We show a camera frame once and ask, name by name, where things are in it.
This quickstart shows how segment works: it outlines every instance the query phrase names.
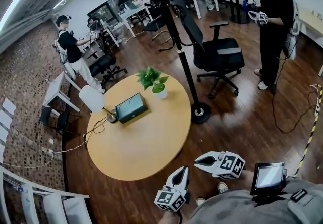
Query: green leaves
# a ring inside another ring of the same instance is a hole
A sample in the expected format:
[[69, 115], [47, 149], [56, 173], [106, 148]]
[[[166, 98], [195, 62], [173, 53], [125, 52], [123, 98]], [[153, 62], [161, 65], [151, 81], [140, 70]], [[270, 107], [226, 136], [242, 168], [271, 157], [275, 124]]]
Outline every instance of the green leaves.
[[153, 67], [148, 67], [146, 71], [139, 71], [137, 76], [139, 77], [138, 82], [142, 84], [144, 90], [154, 86], [153, 92], [160, 93], [164, 90], [164, 83], [167, 81], [168, 76], [160, 77], [162, 72], [155, 70]]
[[163, 83], [155, 84], [152, 88], [153, 93], [161, 93], [165, 89], [165, 85]]

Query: backpack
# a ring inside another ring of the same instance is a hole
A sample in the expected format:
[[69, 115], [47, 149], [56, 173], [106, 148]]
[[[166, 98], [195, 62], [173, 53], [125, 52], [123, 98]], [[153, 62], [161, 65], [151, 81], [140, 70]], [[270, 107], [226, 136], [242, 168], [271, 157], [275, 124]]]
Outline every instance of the backpack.
[[294, 16], [293, 16], [293, 27], [289, 30], [286, 38], [286, 42], [283, 48], [283, 52], [287, 59], [294, 60], [296, 58], [296, 45], [297, 36], [300, 32], [300, 22], [299, 22], [299, 10], [298, 4], [293, 0]]
[[57, 40], [55, 40], [55, 47], [56, 47], [56, 51], [60, 55], [61, 63], [65, 66], [67, 72], [71, 75], [72, 79], [75, 80], [76, 79], [75, 71], [73, 70], [71, 64], [67, 60], [67, 50], [62, 49], [62, 47], [59, 43], [59, 38], [60, 38], [61, 34], [63, 34], [64, 32], [67, 32], [67, 31], [60, 31], [59, 32]]

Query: man in black t-shirt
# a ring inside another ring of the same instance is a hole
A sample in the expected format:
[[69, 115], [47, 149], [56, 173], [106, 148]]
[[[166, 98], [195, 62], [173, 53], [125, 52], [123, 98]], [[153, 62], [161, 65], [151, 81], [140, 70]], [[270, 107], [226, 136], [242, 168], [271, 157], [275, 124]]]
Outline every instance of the man in black t-shirt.
[[63, 50], [66, 50], [67, 61], [70, 63], [74, 71], [82, 75], [83, 79], [94, 89], [104, 94], [105, 90], [102, 89], [100, 82], [93, 78], [91, 71], [82, 58], [82, 53], [78, 46], [84, 45], [90, 41], [90, 39], [84, 39], [77, 41], [66, 29], [69, 26], [69, 19], [65, 15], [61, 15], [57, 18], [56, 25], [59, 28], [58, 43]]
[[279, 56], [293, 27], [293, 0], [261, 0], [262, 12], [268, 15], [268, 24], [260, 27], [260, 54], [262, 69], [254, 72], [261, 77], [260, 90], [271, 87], [279, 68]]

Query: black pants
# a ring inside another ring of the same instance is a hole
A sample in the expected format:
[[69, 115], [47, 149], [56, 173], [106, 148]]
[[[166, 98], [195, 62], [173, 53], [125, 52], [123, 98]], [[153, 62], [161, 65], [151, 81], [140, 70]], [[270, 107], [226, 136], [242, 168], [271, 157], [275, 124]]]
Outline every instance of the black pants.
[[284, 26], [268, 24], [260, 28], [261, 78], [271, 87], [277, 76], [279, 56], [287, 38], [288, 29]]

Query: brick wall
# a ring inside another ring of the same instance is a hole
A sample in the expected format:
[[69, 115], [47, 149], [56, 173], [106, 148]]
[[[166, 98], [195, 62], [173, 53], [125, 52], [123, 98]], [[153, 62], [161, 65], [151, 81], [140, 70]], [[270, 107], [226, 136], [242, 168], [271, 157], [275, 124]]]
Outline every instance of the brick wall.
[[[56, 34], [54, 24], [47, 21], [0, 54], [0, 106], [7, 97], [17, 107], [7, 137], [4, 163], [38, 166], [50, 161], [48, 149], [61, 151], [62, 137], [55, 130], [43, 126], [39, 119], [49, 86], [46, 79], [53, 80], [63, 70], [52, 47]], [[67, 83], [62, 86], [62, 91], [67, 94]], [[53, 107], [64, 109], [60, 101], [53, 103]], [[55, 125], [55, 117], [51, 115], [51, 118], [51, 125]], [[53, 144], [50, 144], [50, 138], [54, 140]], [[61, 157], [55, 157], [49, 165], [37, 169], [5, 168], [35, 183], [64, 189]], [[9, 186], [6, 186], [5, 194], [12, 222], [25, 222], [20, 195]], [[39, 221], [46, 223], [41, 200], [35, 200]]]

